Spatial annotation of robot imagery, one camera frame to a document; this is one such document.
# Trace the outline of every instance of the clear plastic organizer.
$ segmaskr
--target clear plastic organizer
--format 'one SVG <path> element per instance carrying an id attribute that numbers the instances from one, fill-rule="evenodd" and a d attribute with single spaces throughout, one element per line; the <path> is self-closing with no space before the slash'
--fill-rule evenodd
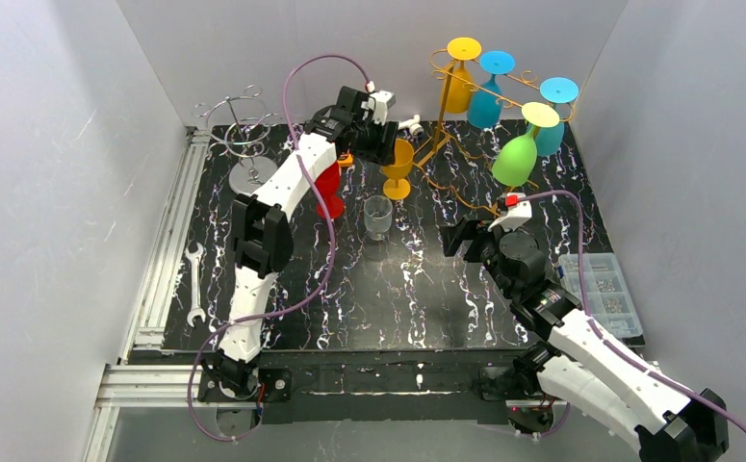
<path id="1" fill-rule="evenodd" d="M 633 308 L 628 286 L 622 276 L 619 261 L 613 253 L 586 253 L 584 257 L 585 287 L 591 313 L 617 339 L 629 339 L 643 334 L 642 323 Z M 559 267 L 565 289 L 581 296 L 577 254 L 559 256 Z"/>

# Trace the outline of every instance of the yellow goblet base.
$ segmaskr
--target yellow goblet base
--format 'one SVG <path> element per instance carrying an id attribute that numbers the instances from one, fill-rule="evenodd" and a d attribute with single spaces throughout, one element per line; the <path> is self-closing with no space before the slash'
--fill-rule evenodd
<path id="1" fill-rule="evenodd" d="M 391 200 L 404 199 L 411 190 L 412 187 L 406 180 L 387 180 L 384 182 L 384 195 Z"/>

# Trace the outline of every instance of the white wall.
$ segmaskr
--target white wall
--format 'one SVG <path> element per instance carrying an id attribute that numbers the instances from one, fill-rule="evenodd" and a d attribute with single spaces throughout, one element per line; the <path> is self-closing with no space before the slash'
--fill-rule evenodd
<path id="1" fill-rule="evenodd" d="M 746 1 L 631 0 L 575 133 L 649 351 L 746 420 Z"/>
<path id="2" fill-rule="evenodd" d="M 250 84 L 261 85 L 269 109 L 280 112 L 282 84 L 293 67 L 336 52 L 359 61 L 376 85 L 396 93 L 393 118 L 420 113 L 436 119 L 441 82 L 429 53 L 458 36 L 483 51 L 512 53 L 518 71 L 557 75 L 582 85 L 627 0 L 117 0 L 177 114 L 198 122 L 193 106 L 216 103 Z M 472 65 L 477 80 L 487 74 Z M 364 84 L 350 64 L 322 62 L 300 73 L 291 94 L 296 118 L 336 100 L 341 85 Z M 503 86 L 518 100 L 539 99 L 517 83 Z"/>
<path id="3" fill-rule="evenodd" d="M 82 457 L 183 146 L 114 0 L 0 2 L 0 461 Z"/>

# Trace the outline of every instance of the marble tabletop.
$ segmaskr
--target marble tabletop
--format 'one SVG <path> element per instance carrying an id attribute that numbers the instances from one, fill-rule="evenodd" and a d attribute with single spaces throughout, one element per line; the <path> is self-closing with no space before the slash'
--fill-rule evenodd
<path id="1" fill-rule="evenodd" d="M 446 122 L 446 127 L 477 159 L 467 159 L 450 141 L 425 165 L 427 173 L 436 183 L 454 185 L 472 204 L 494 203 L 503 187 L 492 177 L 486 161 L 525 131 L 523 122 L 504 120 L 482 131 L 462 121 Z M 292 146 L 287 128 L 274 126 L 266 145 L 268 157 L 281 164 Z M 197 328 L 186 323 L 191 277 L 189 263 L 183 259 L 175 278 L 163 349 L 197 349 L 212 330 L 227 321 L 235 283 L 231 234 L 235 194 L 228 187 L 228 173 L 236 162 L 221 146 L 210 149 L 187 238 L 187 245 L 200 243 L 205 249 L 200 300 L 208 319 Z M 433 189 L 413 168 L 408 176 L 412 193 L 395 203 L 388 239 L 375 243 L 365 236 L 362 204 L 367 197 L 381 194 L 386 177 L 380 167 L 361 161 L 343 169 L 342 176 L 340 195 L 347 209 L 335 220 L 338 254 L 327 289 L 306 310 L 265 321 L 265 349 L 525 348 L 536 340 L 515 321 L 509 303 L 480 265 L 464 263 L 460 252 L 451 258 L 443 256 L 439 226 L 454 224 L 472 212 L 451 192 Z M 539 191 L 565 189 L 577 194 L 585 210 L 586 251 L 612 251 L 569 127 L 560 151 L 538 159 L 531 181 Z M 522 190 L 537 192 L 531 185 Z M 489 217 L 488 212 L 480 213 Z M 545 199 L 533 204 L 533 213 L 522 231 L 549 249 L 552 262 L 558 255 L 576 252 L 577 212 L 571 203 Z M 316 215 L 311 192 L 296 208 L 291 227 L 296 243 L 293 260 L 270 292 L 268 311 L 297 303 L 319 285 L 326 269 L 329 238 L 325 222 Z"/>

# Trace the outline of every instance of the open-end wrench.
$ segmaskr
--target open-end wrench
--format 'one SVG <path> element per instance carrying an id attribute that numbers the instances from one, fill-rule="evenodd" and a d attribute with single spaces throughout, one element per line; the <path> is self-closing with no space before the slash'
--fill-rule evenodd
<path id="1" fill-rule="evenodd" d="M 192 243 L 192 245 L 196 245 L 195 252 L 189 252 L 191 246 L 186 249 L 186 258 L 192 264 L 192 309 L 189 311 L 187 320 L 189 325 L 194 327 L 193 320 L 195 318 L 200 318 L 205 322 L 205 310 L 199 306 L 199 260 L 202 257 L 202 247 L 199 243 Z"/>

